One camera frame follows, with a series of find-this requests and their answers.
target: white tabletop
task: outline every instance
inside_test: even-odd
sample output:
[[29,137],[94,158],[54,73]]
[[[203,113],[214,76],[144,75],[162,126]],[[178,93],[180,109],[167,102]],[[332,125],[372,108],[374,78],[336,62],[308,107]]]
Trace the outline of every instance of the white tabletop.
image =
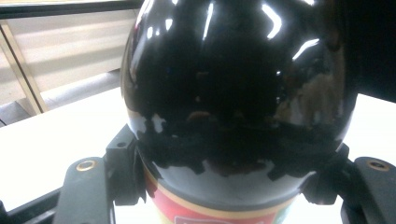
[[[51,110],[0,129],[0,199],[9,211],[64,182],[70,164],[102,157],[127,119],[120,89]],[[379,158],[396,164],[396,105],[360,95],[345,142],[350,159]],[[299,197],[285,224],[342,223],[335,205],[309,204]],[[116,207],[117,223],[159,223],[151,202]]]

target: black glossy object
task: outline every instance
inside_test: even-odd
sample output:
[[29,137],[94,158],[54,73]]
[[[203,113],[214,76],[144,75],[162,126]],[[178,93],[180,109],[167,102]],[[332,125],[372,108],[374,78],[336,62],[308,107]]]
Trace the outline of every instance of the black glossy object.
[[150,172],[217,209],[299,193],[355,105],[346,19],[343,1],[146,1],[121,88]]

